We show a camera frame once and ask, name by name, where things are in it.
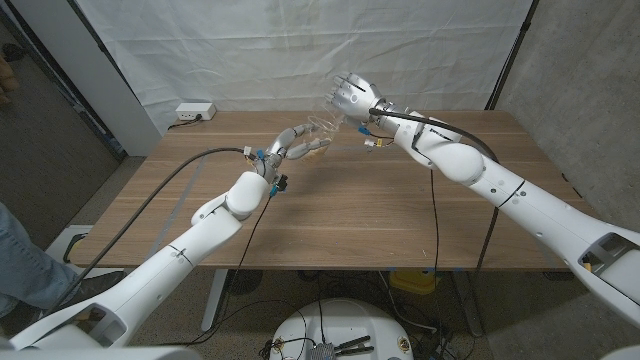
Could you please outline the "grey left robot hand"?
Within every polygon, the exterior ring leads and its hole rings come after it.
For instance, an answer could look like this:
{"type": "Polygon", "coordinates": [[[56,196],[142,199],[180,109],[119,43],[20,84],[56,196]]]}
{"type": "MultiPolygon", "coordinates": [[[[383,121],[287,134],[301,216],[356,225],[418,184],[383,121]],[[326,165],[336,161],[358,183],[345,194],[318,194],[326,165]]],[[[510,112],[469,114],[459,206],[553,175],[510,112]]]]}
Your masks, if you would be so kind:
{"type": "Polygon", "coordinates": [[[293,146],[297,138],[318,129],[317,125],[306,123],[283,130],[264,151],[263,157],[254,161],[256,173],[268,183],[272,183],[277,177],[277,169],[283,160],[298,160],[310,152],[328,147],[332,140],[329,137],[320,137],[319,135],[316,135],[310,142],[302,142],[293,146]]]}

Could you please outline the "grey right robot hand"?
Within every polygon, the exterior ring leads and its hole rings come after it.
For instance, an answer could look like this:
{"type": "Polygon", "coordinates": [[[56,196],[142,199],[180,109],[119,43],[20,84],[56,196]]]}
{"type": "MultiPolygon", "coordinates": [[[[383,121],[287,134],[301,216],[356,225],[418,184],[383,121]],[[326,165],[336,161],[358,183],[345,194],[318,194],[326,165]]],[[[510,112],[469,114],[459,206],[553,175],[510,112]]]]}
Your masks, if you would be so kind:
{"type": "Polygon", "coordinates": [[[355,73],[335,75],[333,81],[326,100],[350,119],[368,123],[375,119],[370,109],[385,111],[393,107],[375,84],[355,73]]]}

